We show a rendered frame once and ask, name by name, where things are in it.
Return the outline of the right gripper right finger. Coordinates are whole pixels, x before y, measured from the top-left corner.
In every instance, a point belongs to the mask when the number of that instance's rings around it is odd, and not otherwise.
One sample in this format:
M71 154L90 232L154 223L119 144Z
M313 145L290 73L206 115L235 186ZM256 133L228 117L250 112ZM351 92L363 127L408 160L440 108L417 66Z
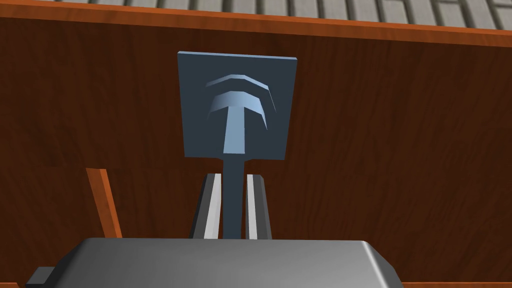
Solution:
M245 238L272 239L265 182L259 174L246 176Z

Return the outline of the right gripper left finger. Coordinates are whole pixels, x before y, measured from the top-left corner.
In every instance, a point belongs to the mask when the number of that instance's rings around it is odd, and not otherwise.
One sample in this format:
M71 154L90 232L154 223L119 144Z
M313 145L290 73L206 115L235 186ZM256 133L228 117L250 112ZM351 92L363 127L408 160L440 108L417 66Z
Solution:
M189 237L217 239L221 219L222 175L208 173L201 186Z

